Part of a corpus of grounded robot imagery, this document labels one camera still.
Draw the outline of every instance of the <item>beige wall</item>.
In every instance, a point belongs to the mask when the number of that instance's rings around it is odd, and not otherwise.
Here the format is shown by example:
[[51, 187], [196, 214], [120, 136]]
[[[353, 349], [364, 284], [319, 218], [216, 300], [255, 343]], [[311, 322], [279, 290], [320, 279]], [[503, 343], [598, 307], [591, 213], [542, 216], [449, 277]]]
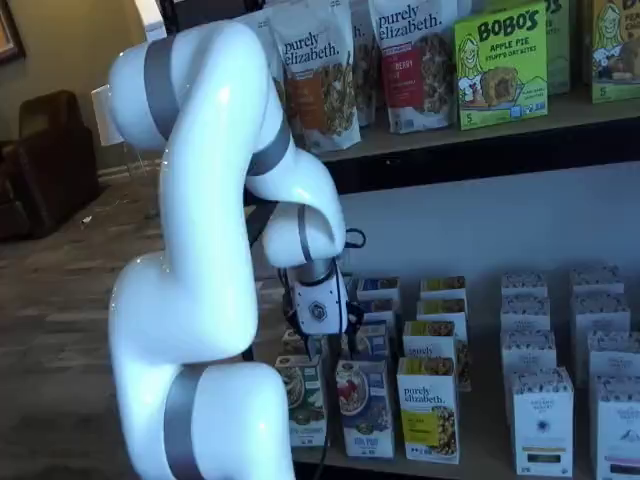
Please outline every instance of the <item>beige wall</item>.
[[0, 139], [16, 138], [23, 100], [68, 89], [94, 132], [99, 168], [121, 164], [121, 149], [102, 148], [91, 90], [107, 81], [113, 59], [144, 41], [134, 0], [10, 0], [27, 58], [0, 66]]

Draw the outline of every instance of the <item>floor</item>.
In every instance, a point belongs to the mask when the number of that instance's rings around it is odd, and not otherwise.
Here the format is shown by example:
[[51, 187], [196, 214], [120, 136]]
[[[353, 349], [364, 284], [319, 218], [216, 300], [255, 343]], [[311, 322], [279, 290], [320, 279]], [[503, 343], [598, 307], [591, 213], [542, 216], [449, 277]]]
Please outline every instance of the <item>floor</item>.
[[[148, 180], [114, 185], [50, 237], [0, 244], [0, 478], [136, 478], [120, 432], [106, 306], [126, 262], [163, 248], [155, 204]], [[315, 466], [297, 472], [311, 479]], [[332, 467], [321, 478], [347, 476], [383, 478]]]

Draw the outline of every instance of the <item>cartoon woman illustration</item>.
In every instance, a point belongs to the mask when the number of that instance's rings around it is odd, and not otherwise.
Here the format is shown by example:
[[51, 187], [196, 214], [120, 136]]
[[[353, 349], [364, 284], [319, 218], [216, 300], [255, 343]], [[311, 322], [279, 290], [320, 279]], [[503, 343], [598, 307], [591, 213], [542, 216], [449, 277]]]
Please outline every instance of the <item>cartoon woman illustration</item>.
[[609, 60], [620, 55], [623, 44], [620, 35], [620, 10], [613, 3], [607, 3], [598, 14], [598, 31], [593, 52], [593, 70], [609, 66]]
[[460, 101], [471, 102], [482, 94], [480, 79], [483, 69], [478, 58], [478, 42], [471, 34], [462, 40], [458, 49], [458, 87], [460, 90]]

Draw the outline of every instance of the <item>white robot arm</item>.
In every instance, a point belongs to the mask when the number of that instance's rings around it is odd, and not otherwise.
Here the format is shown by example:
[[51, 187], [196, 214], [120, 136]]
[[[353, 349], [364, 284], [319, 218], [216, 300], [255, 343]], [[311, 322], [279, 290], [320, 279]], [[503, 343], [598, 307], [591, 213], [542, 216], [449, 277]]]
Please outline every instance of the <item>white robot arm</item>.
[[[256, 334], [245, 183], [285, 202], [263, 243], [274, 266], [290, 269], [302, 329], [344, 331], [346, 291], [331, 259], [344, 248], [345, 225], [331, 176], [293, 144], [262, 47], [244, 25], [219, 22], [134, 47], [114, 63], [110, 85], [121, 135], [164, 150], [166, 250], [122, 271], [109, 314], [133, 465], [150, 479], [293, 479], [280, 376], [259, 363], [207, 362], [240, 354]], [[319, 296], [324, 318], [310, 308]]]

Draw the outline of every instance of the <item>picture frame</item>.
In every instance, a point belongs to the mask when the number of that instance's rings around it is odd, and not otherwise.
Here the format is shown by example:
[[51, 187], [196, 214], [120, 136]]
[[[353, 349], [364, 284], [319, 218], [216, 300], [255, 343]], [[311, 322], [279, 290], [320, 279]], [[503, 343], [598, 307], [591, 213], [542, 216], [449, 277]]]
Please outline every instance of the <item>picture frame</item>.
[[0, 64], [25, 57], [22, 40], [7, 0], [0, 0]]

